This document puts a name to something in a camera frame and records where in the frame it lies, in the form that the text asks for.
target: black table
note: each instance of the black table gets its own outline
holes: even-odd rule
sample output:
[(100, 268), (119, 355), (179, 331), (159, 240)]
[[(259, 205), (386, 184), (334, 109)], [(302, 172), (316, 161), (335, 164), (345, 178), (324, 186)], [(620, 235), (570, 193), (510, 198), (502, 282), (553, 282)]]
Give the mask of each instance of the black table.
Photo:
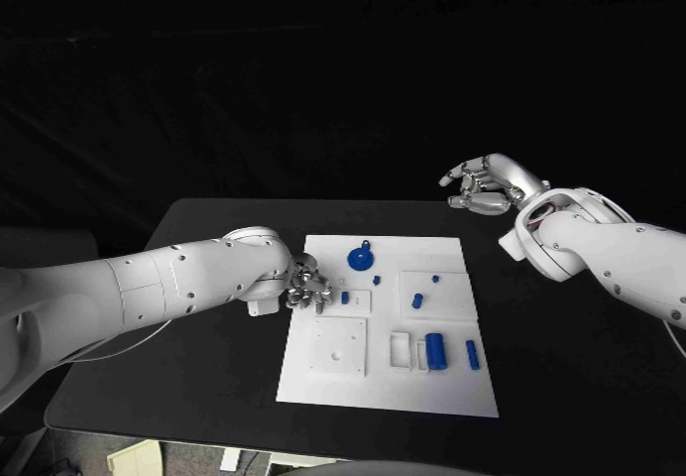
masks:
[(233, 302), (76, 365), (48, 426), (507, 474), (682, 473), (686, 362), (661, 322), (589, 273), (559, 284), (515, 263), (497, 245), (511, 222), (442, 202), (188, 199), (146, 247), (250, 225), (275, 229), (290, 251), (306, 234), (458, 237), (499, 418), (277, 403), (289, 310), (249, 317)]

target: black curtain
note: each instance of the black curtain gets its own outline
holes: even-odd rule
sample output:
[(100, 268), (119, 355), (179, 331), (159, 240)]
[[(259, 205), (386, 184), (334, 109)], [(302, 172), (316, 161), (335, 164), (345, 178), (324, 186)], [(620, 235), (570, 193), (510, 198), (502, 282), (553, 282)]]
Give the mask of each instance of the black curtain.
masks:
[(181, 197), (442, 200), (501, 152), (686, 229), (668, 2), (247, 3), (5, 2), (5, 225), (128, 253)]

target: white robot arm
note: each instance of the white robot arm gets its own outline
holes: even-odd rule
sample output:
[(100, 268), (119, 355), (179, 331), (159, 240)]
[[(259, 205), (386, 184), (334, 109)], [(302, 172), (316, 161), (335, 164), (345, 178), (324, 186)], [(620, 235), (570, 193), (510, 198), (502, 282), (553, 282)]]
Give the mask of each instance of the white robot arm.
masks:
[(517, 207), (514, 228), (499, 245), (543, 276), (563, 281), (587, 268), (610, 295), (686, 328), (686, 235), (635, 223), (586, 188), (550, 189), (501, 154), (456, 166), (440, 186), (462, 178), (453, 208), (495, 215)]
[(329, 285), (315, 268), (257, 227), (118, 258), (0, 268), (0, 413), (44, 372), (122, 332), (234, 299), (250, 315), (276, 312), (285, 289), (288, 307), (315, 302), (319, 312)]

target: blue object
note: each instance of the blue object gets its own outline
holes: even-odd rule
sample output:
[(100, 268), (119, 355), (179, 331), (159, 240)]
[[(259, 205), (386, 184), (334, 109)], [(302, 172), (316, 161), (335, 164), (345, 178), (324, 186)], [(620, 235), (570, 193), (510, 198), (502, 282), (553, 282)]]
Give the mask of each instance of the blue object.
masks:
[(472, 340), (466, 340), (466, 356), (471, 370), (478, 370), (478, 354), (475, 353), (475, 345)]
[(414, 294), (414, 300), (412, 301), (412, 307), (419, 309), (422, 307), (422, 299), (424, 297), (420, 294)]
[(429, 370), (445, 370), (445, 348), (442, 346), (442, 334), (426, 334), (426, 361)]
[(361, 242), (361, 248), (355, 248), (347, 255), (347, 264), (354, 271), (368, 270), (374, 264), (374, 255), (371, 251), (368, 251), (370, 248), (371, 245), (368, 241), (364, 240)]

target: robotic hand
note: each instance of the robotic hand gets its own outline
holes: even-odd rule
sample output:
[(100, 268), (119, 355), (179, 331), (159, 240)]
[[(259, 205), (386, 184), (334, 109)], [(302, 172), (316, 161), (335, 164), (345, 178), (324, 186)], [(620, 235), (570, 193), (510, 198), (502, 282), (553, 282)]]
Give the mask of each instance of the robotic hand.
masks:
[(610, 295), (686, 328), (686, 235), (635, 223), (619, 206), (586, 188), (553, 188), (501, 154), (448, 171), (439, 185), (461, 181), (452, 208), (484, 215), (518, 209), (498, 243), (511, 258), (563, 281), (587, 268)]
[(290, 257), (277, 234), (252, 227), (221, 239), (86, 263), (0, 268), (0, 413), (44, 372), (122, 332), (234, 299), (252, 316), (286, 306), (316, 312), (331, 287), (316, 261)]

